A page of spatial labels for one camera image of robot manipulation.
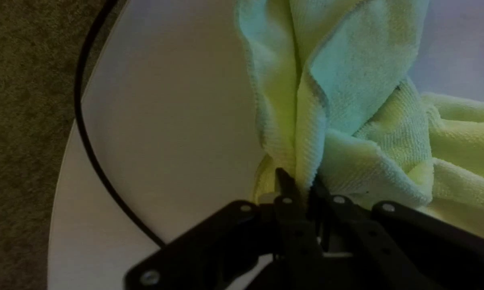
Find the wire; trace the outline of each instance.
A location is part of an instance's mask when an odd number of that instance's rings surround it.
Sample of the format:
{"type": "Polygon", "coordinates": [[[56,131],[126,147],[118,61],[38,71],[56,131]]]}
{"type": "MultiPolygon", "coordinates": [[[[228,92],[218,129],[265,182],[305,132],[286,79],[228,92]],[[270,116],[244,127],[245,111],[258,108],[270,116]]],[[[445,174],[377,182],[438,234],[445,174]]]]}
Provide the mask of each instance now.
{"type": "Polygon", "coordinates": [[[106,23],[107,16],[110,15],[112,8],[117,5],[117,0],[106,0],[102,8],[99,10],[98,16],[94,18],[89,31],[85,35],[85,40],[81,44],[80,48],[80,55],[78,55],[78,63],[77,63],[77,69],[75,69],[75,79],[73,79],[73,114],[75,114],[75,122],[77,122],[77,129],[85,148],[85,153],[98,176],[98,179],[101,180],[101,184],[106,187],[107,193],[110,195],[110,198],[117,203],[117,206],[125,213],[125,216],[147,237],[151,238],[157,247],[163,247],[165,242],[155,234],[152,232],[130,208],[128,205],[122,200],[122,197],[115,192],[112,182],[107,179],[106,172],[102,171],[93,145],[89,142],[86,127],[85,127],[85,121],[83,121],[83,114],[81,114],[81,81],[83,81],[83,73],[85,73],[85,64],[88,61],[89,52],[93,48],[93,44],[96,40],[96,35],[99,34],[102,24],[106,23]]]}

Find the white round table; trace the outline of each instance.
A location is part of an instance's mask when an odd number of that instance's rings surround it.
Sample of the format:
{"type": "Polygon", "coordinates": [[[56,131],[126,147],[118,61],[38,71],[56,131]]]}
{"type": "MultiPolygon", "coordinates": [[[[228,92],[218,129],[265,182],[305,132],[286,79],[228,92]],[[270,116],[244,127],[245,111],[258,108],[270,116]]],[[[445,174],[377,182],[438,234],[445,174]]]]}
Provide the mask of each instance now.
{"type": "MultiPolygon", "coordinates": [[[[85,90],[98,158],[165,240],[253,187],[262,150],[233,6],[126,2],[85,90]]],[[[411,74],[419,90],[484,100],[484,0],[430,3],[411,74]]],[[[53,203],[48,290],[120,290],[154,250],[104,192],[72,129],[53,203]]]]}

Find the black metal bracket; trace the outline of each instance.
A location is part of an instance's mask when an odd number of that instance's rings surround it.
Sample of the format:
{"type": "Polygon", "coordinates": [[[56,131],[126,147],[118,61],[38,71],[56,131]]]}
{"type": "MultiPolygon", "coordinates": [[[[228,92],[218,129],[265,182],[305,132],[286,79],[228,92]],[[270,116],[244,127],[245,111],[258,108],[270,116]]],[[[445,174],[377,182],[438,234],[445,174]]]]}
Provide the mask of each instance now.
{"type": "Polygon", "coordinates": [[[125,290],[221,290],[262,255],[273,261],[247,290],[484,288],[482,238],[392,201],[364,211],[318,179],[305,211],[294,180],[276,176],[271,205],[226,205],[130,269],[125,290]],[[326,255],[334,237],[352,255],[326,255]]]}

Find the gray carpet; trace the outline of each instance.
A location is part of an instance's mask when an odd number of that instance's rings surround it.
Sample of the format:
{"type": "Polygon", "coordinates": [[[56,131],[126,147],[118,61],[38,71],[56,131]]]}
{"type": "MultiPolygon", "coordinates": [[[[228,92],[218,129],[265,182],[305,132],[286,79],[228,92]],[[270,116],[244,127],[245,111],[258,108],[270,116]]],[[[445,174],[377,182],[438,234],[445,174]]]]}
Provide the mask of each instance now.
{"type": "Polygon", "coordinates": [[[72,122],[73,68],[101,3],[0,0],[0,290],[46,288],[51,200],[72,122]]]}

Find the towel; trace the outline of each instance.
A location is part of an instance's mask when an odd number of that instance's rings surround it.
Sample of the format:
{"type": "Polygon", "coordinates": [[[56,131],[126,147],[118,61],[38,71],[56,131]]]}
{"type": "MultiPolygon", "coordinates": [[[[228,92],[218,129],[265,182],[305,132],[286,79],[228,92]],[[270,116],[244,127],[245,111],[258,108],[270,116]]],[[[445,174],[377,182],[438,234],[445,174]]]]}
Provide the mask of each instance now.
{"type": "Polygon", "coordinates": [[[236,26],[265,158],[305,195],[393,200],[484,235],[484,103],[419,93],[408,77],[427,0],[237,0],[236,26]]]}

